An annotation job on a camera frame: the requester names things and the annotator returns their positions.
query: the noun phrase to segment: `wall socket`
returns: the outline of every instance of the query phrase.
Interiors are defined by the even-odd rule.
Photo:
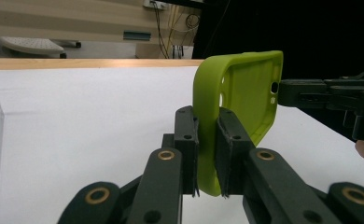
[[[144,0],[144,7],[150,7],[150,8],[154,8],[153,6],[153,2],[156,3],[157,8],[159,10],[165,10],[166,8],[168,8],[168,4],[167,3],[163,3],[163,2],[158,2],[158,1],[153,1],[153,0]]]

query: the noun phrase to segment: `white table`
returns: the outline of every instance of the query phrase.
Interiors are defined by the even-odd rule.
[[[197,67],[0,71],[5,112],[0,224],[56,223],[83,187],[120,187],[141,175],[149,154],[191,105]],[[259,145],[281,153],[318,189],[364,186],[354,143],[296,108],[279,106]],[[241,196],[184,197],[184,223],[247,223]]]

